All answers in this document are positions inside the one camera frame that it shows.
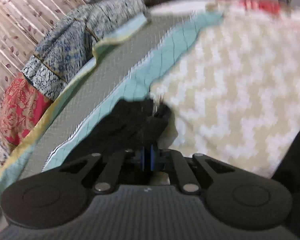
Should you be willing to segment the cream chevron blanket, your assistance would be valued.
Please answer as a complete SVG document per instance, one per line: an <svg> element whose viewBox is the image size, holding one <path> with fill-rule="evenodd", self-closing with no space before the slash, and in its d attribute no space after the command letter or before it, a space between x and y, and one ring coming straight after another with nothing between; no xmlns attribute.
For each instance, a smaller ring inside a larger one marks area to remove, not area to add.
<svg viewBox="0 0 300 240"><path fill-rule="evenodd" d="M173 111L159 146L271 177L300 131L300 8L176 0L153 13L220 12L151 91Z"/></svg>

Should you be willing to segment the floral pleated curtain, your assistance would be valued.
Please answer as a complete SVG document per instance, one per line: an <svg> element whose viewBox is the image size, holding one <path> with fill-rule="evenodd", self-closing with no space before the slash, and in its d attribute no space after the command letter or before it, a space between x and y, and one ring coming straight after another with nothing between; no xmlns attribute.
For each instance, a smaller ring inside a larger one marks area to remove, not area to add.
<svg viewBox="0 0 300 240"><path fill-rule="evenodd" d="M70 10L89 0L0 0L0 103L35 46Z"/></svg>

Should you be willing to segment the red floral quilt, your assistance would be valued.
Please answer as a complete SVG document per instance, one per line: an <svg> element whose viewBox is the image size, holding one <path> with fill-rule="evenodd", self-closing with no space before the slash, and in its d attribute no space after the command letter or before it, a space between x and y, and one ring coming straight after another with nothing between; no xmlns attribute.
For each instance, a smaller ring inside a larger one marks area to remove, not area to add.
<svg viewBox="0 0 300 240"><path fill-rule="evenodd" d="M51 104L22 73L8 86L0 106L0 168Z"/></svg>

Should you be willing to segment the black pants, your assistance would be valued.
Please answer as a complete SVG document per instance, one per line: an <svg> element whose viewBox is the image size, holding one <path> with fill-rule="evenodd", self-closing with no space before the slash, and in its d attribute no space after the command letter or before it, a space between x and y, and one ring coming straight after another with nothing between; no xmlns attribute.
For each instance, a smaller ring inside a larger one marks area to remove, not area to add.
<svg viewBox="0 0 300 240"><path fill-rule="evenodd" d="M107 162L116 152L139 150L156 144L168 126L172 111L163 102L158 106L150 98L138 101L120 99L112 111L68 154L63 164L93 153Z"/></svg>

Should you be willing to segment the blue white patterned cloth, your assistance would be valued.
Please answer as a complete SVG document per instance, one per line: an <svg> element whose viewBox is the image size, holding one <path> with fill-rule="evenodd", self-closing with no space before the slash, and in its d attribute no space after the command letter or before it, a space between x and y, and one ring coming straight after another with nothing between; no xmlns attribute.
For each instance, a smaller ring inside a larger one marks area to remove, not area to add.
<svg viewBox="0 0 300 240"><path fill-rule="evenodd" d="M69 12L46 34L22 69L27 81L54 101L93 57L93 47L137 14L144 0L103 0Z"/></svg>

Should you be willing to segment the light teal quilt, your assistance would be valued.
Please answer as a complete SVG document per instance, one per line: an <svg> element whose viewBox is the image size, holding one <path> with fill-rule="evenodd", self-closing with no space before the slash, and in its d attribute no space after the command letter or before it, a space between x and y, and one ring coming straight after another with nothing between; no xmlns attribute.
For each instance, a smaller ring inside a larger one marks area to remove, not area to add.
<svg viewBox="0 0 300 240"><path fill-rule="evenodd" d="M45 111L0 167L0 198L20 177L55 168L121 98L149 94L201 30L219 24L215 12L189 17L138 14L95 47L92 58Z"/></svg>

